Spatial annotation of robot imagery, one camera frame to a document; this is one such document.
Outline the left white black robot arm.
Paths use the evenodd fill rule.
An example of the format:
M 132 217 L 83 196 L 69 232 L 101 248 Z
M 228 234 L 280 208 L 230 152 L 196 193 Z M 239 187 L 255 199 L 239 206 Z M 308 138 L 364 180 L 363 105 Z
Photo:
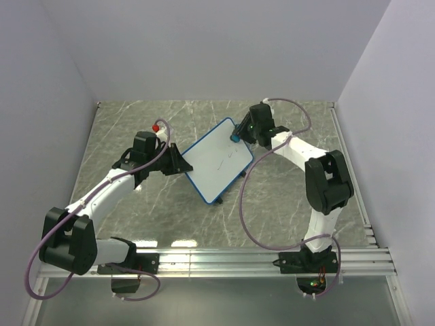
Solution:
M 136 244 L 119 237 L 99 240 L 97 226 L 150 173 L 170 176 L 192 169 L 172 142 L 168 130 L 138 132 L 133 146 L 121 155 L 97 186 L 68 207 L 48 211 L 39 259 L 76 275 L 103 264 L 113 264 L 122 273 L 132 272 L 137 267 Z

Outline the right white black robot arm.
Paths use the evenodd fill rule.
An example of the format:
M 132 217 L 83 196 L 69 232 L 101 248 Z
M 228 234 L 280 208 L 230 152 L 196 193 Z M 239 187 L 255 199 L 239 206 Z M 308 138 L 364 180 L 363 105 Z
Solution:
M 307 125 L 291 131 L 275 124 L 270 103 L 271 100 L 266 98 L 251 106 L 241 123 L 234 127 L 230 139 L 234 143 L 258 144 L 267 150 L 249 166 L 245 180 L 261 161 L 273 153 L 289 160 L 304 173 L 311 216 L 307 233 L 298 247 L 301 266 L 313 272 L 323 265 L 324 256 L 338 243 L 334 237 L 335 226 L 338 216 L 354 195 L 353 183 L 341 151 L 326 151 L 299 138 L 312 127 L 311 117 L 301 104 L 292 102 L 306 117 Z

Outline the blue framed small whiteboard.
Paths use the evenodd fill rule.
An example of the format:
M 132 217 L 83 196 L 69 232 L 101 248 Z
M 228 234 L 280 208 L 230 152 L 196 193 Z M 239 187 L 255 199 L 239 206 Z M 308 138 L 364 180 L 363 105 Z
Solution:
M 254 161 L 249 146 L 230 139 L 236 124 L 224 118 L 182 153 L 193 167 L 187 178 L 207 204 L 220 200 L 221 195 Z

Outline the blue whiteboard eraser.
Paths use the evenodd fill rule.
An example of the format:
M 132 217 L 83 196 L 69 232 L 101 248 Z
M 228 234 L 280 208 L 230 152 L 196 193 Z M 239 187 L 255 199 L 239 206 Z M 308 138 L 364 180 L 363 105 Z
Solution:
M 236 135 L 236 134 L 232 134 L 231 137 L 230 137 L 230 139 L 231 139 L 231 141 L 233 141 L 233 142 L 235 142 L 235 143 L 238 143 L 238 142 L 240 141 L 239 136 Z

